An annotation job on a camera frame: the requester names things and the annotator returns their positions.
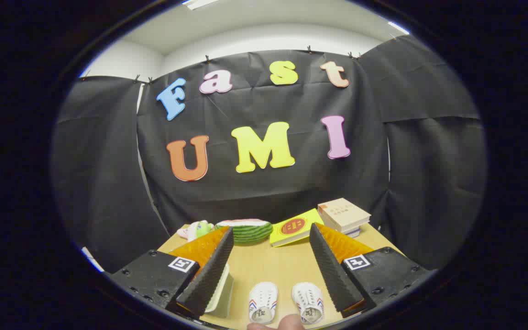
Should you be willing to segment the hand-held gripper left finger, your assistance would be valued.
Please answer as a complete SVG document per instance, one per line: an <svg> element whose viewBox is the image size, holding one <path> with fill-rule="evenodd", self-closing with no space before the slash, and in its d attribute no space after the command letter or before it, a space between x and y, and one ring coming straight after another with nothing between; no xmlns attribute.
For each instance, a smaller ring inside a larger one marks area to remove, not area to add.
<svg viewBox="0 0 528 330"><path fill-rule="evenodd" d="M109 278L161 309L200 317L215 294L233 246L232 230L223 227L169 253L151 249Z"/></svg>

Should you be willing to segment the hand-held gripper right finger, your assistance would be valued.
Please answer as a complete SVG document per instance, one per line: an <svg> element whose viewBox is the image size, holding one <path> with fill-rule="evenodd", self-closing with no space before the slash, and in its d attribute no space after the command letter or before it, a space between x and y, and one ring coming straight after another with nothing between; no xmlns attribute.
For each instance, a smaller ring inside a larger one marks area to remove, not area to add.
<svg viewBox="0 0 528 330"><path fill-rule="evenodd" d="M392 247L372 249L323 224L312 224L309 242L343 317L390 302L432 273Z"/></svg>

